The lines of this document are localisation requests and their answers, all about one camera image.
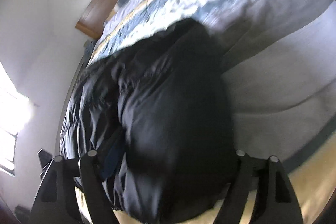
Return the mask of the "black puffer jacket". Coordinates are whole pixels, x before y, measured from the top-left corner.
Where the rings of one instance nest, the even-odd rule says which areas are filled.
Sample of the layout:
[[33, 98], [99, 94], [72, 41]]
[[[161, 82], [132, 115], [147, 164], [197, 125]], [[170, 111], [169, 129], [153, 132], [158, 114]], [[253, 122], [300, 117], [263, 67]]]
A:
[[179, 223], [211, 209], [236, 173], [222, 49], [185, 19], [96, 61], [81, 74], [60, 154], [81, 157], [117, 131], [125, 153], [103, 181], [115, 209], [143, 223]]

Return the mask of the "striped duvet cover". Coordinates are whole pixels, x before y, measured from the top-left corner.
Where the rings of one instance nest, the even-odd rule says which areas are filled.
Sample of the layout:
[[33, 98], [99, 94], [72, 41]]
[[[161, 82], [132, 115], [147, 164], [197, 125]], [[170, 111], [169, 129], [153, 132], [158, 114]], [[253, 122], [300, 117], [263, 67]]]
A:
[[335, 190], [335, 0], [129, 0], [90, 62], [189, 17], [224, 49], [238, 147], [282, 159], [303, 221], [320, 222]]

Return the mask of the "bright window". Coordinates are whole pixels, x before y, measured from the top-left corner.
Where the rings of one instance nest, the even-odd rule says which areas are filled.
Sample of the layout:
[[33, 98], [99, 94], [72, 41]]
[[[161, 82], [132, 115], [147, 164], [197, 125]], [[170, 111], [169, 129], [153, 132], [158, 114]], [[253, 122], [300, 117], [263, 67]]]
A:
[[1, 170], [15, 175], [15, 147], [21, 132], [33, 115], [30, 99], [17, 91], [1, 67]]

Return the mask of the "dark blue blanket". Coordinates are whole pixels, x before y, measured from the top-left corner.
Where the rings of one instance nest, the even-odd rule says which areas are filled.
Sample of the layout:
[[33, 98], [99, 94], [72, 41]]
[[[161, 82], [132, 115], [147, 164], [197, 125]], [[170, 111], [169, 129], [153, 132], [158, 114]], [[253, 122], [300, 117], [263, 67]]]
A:
[[93, 50], [95, 49], [96, 43], [97, 43], [97, 40], [87, 40], [84, 43], [84, 57], [86, 59], [90, 59], [93, 53]]

